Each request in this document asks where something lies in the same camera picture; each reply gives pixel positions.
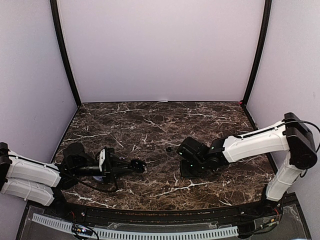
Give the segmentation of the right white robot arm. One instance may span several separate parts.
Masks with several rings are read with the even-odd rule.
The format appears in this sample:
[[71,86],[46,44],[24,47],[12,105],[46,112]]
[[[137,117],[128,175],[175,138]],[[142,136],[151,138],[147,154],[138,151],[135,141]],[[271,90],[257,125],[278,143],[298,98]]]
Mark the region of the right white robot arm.
[[239,160],[272,152],[285,152],[285,159],[275,177],[265,187],[264,199],[255,205],[255,213],[266,217],[284,193],[302,173],[318,161],[320,147],[308,126],[314,123],[299,119],[288,112],[268,127],[241,135],[229,135],[212,141],[210,146],[187,137],[177,148],[180,174],[185,178],[200,178],[209,171]]

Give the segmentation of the black earbud charging case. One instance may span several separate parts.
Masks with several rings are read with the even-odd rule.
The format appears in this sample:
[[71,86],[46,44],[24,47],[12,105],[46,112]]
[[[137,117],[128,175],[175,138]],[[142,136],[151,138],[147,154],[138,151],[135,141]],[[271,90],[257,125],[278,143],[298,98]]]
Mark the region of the black earbud charging case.
[[142,174],[146,171],[147,163],[140,159],[132,159],[128,166],[135,173]]

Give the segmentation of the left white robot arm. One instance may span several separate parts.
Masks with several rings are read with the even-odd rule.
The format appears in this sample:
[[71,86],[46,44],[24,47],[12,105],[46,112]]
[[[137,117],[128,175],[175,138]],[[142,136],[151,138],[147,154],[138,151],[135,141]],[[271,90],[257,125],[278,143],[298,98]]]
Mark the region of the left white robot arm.
[[70,206],[59,194],[77,184],[84,185],[81,177],[95,177],[106,184],[114,184],[111,192],[119,187],[118,178],[133,172],[144,171],[138,160],[130,162],[115,155],[113,148],[105,147],[91,157],[84,146],[72,143],[63,150],[61,163],[44,163],[18,155],[9,150],[8,144],[0,144],[0,192],[50,206],[60,218],[67,218]]

